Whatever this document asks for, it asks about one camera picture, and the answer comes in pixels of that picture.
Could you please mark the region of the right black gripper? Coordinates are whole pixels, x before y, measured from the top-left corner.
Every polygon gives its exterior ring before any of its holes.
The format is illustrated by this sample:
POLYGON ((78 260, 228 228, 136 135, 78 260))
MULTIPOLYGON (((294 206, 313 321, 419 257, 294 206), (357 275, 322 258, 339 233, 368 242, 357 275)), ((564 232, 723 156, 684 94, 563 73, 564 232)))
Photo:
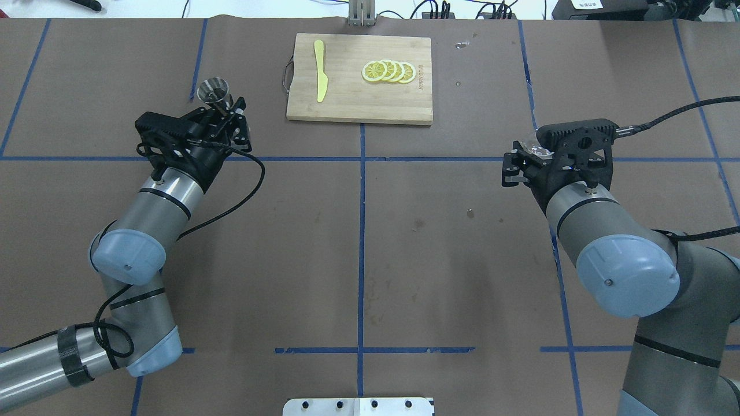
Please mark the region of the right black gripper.
POLYGON ((578 181, 595 188, 611 188, 613 179, 612 140, 596 140, 603 155, 585 154, 575 142, 566 140, 566 150, 555 152, 551 161, 534 155, 529 149, 512 149, 503 155, 501 185, 504 188, 525 184, 540 210, 546 212, 548 203, 560 189, 578 181))

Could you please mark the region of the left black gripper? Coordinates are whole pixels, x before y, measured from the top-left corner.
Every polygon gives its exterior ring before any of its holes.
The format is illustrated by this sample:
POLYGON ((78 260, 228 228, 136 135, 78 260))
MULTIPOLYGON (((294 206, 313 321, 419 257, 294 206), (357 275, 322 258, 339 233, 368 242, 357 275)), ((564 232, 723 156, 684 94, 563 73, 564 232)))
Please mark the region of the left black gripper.
POLYGON ((198 124, 193 139, 188 140, 188 155, 193 158, 189 169, 178 169, 188 174, 206 193, 215 177, 220 173, 225 158, 232 153, 230 148, 251 152, 250 129, 244 111, 246 102, 239 97, 230 105, 229 119, 217 110, 193 110, 176 117, 185 118, 198 124))

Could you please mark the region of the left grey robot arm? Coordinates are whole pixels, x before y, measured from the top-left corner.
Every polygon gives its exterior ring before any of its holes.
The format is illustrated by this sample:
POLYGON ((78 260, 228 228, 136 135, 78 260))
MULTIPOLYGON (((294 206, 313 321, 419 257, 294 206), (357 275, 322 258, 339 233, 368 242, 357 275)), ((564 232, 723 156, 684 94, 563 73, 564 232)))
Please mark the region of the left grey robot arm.
POLYGON ((72 324, 2 353, 2 412, 119 368, 141 377, 183 353, 162 278, 170 248, 227 157, 251 158, 244 98, 216 98, 172 117, 145 112, 135 122, 137 152, 153 171, 132 205, 91 242, 88 259, 108 298, 90 323, 72 324))

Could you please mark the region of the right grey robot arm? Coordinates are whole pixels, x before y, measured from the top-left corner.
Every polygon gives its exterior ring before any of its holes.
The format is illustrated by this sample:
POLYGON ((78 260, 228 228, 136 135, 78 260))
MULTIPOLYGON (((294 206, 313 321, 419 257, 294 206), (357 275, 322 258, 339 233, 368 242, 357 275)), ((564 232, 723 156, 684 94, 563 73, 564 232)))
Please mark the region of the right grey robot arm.
POLYGON ((738 381, 720 366, 738 320, 738 259, 642 226, 602 184, 569 177, 546 193, 535 177, 553 163, 516 142, 502 185, 537 197, 600 308, 638 319, 618 415, 737 415, 738 381))

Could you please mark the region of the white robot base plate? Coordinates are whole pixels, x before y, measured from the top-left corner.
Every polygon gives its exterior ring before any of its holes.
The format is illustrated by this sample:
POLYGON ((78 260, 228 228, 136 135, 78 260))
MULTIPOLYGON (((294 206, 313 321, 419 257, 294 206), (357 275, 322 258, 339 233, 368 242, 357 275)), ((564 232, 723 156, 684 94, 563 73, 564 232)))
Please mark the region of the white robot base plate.
POLYGON ((432 398, 295 398, 283 406, 283 415, 434 415, 432 398))

